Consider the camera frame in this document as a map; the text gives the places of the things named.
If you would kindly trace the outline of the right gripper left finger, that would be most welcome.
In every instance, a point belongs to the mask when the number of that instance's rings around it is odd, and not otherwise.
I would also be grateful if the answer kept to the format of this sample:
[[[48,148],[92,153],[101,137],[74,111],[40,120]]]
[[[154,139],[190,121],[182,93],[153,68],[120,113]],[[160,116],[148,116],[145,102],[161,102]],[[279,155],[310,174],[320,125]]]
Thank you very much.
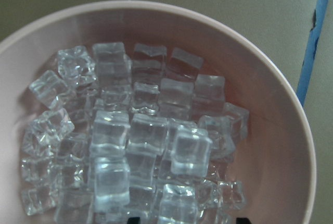
[[[141,218],[140,217],[130,217],[127,220],[127,224],[141,224]]]

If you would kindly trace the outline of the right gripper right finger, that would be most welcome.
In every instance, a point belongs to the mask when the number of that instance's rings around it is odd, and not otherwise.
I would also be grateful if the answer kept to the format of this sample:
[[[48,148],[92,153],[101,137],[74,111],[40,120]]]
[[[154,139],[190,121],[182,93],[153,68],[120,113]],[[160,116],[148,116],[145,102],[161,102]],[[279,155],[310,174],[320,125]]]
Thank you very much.
[[[250,220],[246,217],[237,217],[236,224],[250,224]]]

